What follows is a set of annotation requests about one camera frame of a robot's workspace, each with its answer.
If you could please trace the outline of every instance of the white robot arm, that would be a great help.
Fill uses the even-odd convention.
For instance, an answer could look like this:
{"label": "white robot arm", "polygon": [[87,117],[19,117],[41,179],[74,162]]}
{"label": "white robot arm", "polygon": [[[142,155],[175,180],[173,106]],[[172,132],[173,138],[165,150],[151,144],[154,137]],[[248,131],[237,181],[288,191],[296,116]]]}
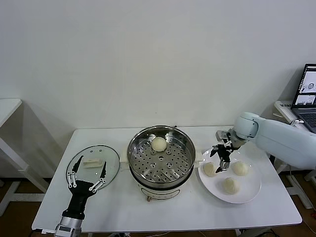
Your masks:
{"label": "white robot arm", "polygon": [[217,172],[227,170],[229,154],[250,141],[276,158],[300,169],[316,167],[316,134],[300,130],[288,124],[265,119],[256,114],[243,113],[229,131],[217,131],[214,146],[221,159]]}

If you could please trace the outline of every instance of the pot lid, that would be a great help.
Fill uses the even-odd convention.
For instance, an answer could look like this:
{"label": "pot lid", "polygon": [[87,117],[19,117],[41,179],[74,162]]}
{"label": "pot lid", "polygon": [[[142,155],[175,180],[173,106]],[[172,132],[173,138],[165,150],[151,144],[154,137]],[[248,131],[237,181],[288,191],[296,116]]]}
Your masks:
{"label": "pot lid", "polygon": [[94,188],[100,190],[111,183],[118,171],[119,155],[113,148],[105,145],[91,146],[70,161],[66,180],[69,188],[76,180],[82,180],[97,184]]}

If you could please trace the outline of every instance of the stainless steel steamer basket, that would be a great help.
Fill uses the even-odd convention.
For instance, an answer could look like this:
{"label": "stainless steel steamer basket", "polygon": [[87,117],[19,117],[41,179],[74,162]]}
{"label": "stainless steel steamer basket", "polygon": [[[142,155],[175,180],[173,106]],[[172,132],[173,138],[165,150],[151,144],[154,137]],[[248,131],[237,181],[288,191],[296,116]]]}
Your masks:
{"label": "stainless steel steamer basket", "polygon": [[[163,152],[152,150],[155,137],[166,139]],[[183,131],[169,126],[153,126],[137,133],[129,142],[127,160],[137,182],[153,190],[170,190],[182,185],[191,175],[196,150]]]}

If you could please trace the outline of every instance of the cable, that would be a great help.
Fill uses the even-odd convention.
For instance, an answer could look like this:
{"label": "cable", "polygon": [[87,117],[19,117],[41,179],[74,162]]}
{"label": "cable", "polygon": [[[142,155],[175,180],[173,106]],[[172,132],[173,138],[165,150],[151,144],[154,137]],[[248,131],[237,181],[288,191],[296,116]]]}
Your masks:
{"label": "cable", "polygon": [[163,235],[166,235],[166,234],[168,234],[168,233],[170,233],[170,231],[169,231],[169,232],[167,232],[167,233],[164,233],[164,234],[160,234],[160,235],[153,235],[153,236],[146,236],[146,237],[163,236]]}
{"label": "cable", "polygon": [[29,233],[29,237],[31,237],[33,233],[34,233],[34,230],[32,230],[32,231]]}
{"label": "cable", "polygon": [[256,237],[263,237],[263,236],[265,236],[266,234],[273,234],[275,237],[280,237],[280,236],[277,235],[273,230],[268,231],[268,232],[263,232],[262,234],[259,234],[259,235],[256,236]]}
{"label": "cable", "polygon": [[[310,201],[310,199],[308,198],[308,196],[306,195],[306,193],[304,192],[303,188],[301,187],[301,185],[299,184],[299,182],[295,179],[294,175],[292,175],[292,166],[290,165],[290,176],[292,177],[293,181],[296,183],[296,185],[300,188],[300,190],[302,190],[302,192],[304,193],[304,195],[307,197],[307,199]],[[314,211],[316,211],[314,205],[312,204],[312,202],[310,201],[312,208],[314,209]],[[306,221],[302,218],[303,222],[305,223],[305,225],[307,225],[308,229],[310,229],[311,232],[313,232],[316,235],[316,232],[306,223]]]}
{"label": "cable", "polygon": [[201,231],[199,231],[204,237],[206,237],[206,235],[205,234],[203,234]]}
{"label": "cable", "polygon": [[32,230],[32,231],[29,233],[29,237],[31,237],[34,232],[39,232],[39,233],[41,233],[41,232],[42,232],[42,229],[35,229],[35,230]]}
{"label": "cable", "polygon": [[272,231],[272,233],[276,236],[276,237],[280,237],[278,234],[275,233],[274,230],[270,229]]}

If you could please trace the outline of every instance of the white plate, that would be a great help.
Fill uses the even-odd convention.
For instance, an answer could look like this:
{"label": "white plate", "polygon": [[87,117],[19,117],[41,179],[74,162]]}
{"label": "white plate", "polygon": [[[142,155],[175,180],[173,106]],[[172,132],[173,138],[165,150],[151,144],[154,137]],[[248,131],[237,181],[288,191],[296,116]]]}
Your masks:
{"label": "white plate", "polygon": [[[212,149],[203,154],[203,160],[200,162],[198,174],[204,186],[219,199],[230,203],[246,203],[253,200],[261,189],[261,175],[259,170],[252,164],[251,160],[246,158],[242,153],[243,149],[234,151],[231,155],[231,164],[228,170],[219,172],[215,177],[207,176],[203,171],[205,163],[213,162],[215,167],[219,166],[219,157],[216,153],[214,156],[209,157]],[[237,161],[243,161],[249,165],[249,173],[245,176],[238,176],[233,171],[233,165]],[[223,181],[228,178],[235,178],[240,182],[240,191],[236,194],[228,194],[223,189]]]}

